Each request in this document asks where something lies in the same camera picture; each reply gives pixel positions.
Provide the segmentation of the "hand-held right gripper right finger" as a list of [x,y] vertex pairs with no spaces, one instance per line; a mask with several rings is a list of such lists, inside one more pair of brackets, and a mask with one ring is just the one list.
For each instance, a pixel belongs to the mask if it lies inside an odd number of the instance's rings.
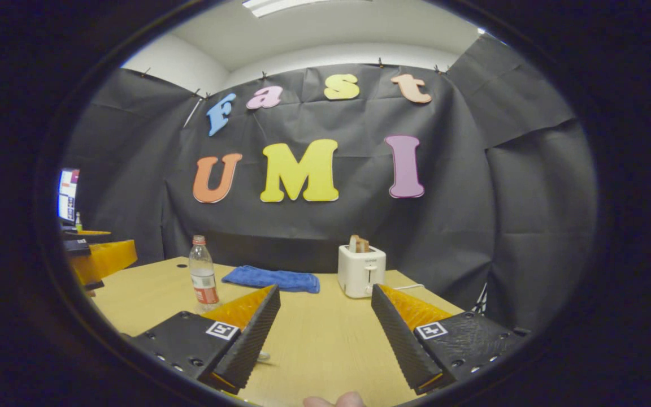
[[480,374],[530,334],[473,311],[450,314],[385,284],[373,286],[370,304],[418,396]]

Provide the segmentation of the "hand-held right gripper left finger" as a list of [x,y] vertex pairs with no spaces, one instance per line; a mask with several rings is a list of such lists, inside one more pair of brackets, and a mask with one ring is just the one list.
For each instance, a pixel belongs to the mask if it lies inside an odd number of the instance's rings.
[[236,395],[246,387],[280,307],[279,286],[271,284],[204,314],[180,311],[129,341],[170,369]]

